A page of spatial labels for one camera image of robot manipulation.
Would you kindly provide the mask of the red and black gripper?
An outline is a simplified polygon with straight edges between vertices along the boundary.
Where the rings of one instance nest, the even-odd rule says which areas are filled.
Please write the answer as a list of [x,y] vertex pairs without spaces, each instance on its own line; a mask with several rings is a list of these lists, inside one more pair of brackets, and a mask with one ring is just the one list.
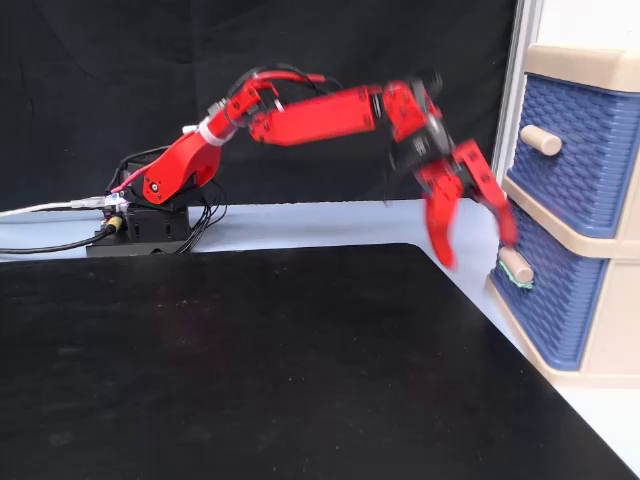
[[454,147],[444,121],[428,116],[424,126],[403,140],[392,142],[387,168],[388,191],[408,174],[413,174],[422,187],[429,240],[437,259],[446,268],[454,265],[449,226],[462,192],[465,194],[468,189],[476,201],[493,213],[500,241],[512,247],[517,240],[509,201],[476,142],[468,140]]

